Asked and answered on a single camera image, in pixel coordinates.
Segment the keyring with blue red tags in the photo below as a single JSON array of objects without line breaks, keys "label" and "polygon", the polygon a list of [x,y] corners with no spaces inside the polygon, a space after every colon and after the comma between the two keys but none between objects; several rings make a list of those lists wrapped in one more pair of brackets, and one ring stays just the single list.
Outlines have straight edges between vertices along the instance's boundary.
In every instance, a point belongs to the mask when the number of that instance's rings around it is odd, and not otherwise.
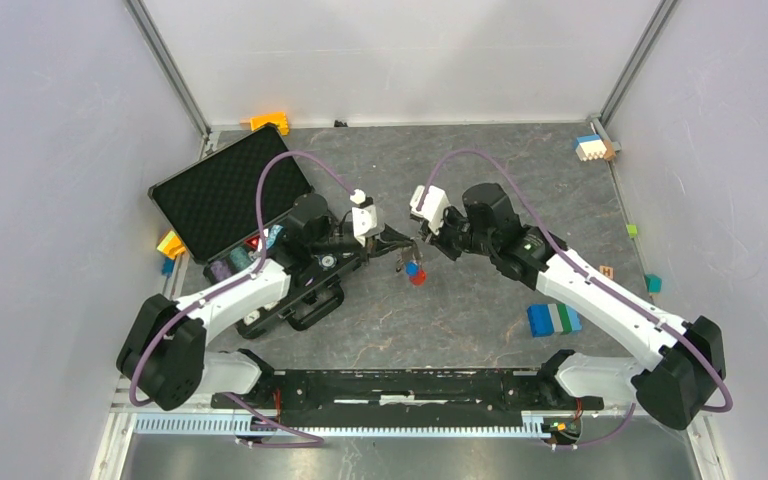
[{"label": "keyring with blue red tags", "polygon": [[414,286],[425,283],[427,275],[422,265],[422,255],[414,241],[400,248],[396,270],[404,273]]}]

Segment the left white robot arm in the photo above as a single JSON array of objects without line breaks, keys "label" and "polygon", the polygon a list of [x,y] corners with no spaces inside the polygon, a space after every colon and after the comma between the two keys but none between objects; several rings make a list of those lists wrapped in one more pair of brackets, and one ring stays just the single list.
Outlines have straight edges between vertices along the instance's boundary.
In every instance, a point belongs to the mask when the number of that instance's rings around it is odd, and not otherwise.
[{"label": "left white robot arm", "polygon": [[413,238],[376,225],[372,203],[349,214],[340,220],[324,197],[302,195],[269,225],[252,265],[177,300],[146,299],[116,361],[130,402],[170,411],[195,394],[229,392],[266,405],[266,366],[241,350],[211,352],[211,342],[228,329],[249,340],[282,323],[305,331],[343,304],[344,276],[394,251],[415,254]]}]

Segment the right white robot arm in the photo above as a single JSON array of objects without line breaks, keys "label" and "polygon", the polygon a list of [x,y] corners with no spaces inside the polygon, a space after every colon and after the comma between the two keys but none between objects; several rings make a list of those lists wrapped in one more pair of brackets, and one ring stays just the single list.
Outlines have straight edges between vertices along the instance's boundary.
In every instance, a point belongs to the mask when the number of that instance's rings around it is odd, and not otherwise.
[{"label": "right white robot arm", "polygon": [[720,326],[662,310],[589,265],[562,239],[521,222],[497,183],[470,187],[459,211],[437,186],[410,200],[420,235],[451,260],[487,257],[504,277],[574,310],[627,351],[625,357],[566,352],[553,356],[537,382],[540,400],[562,408],[575,397],[636,403],[653,419],[684,430],[726,377]]}]

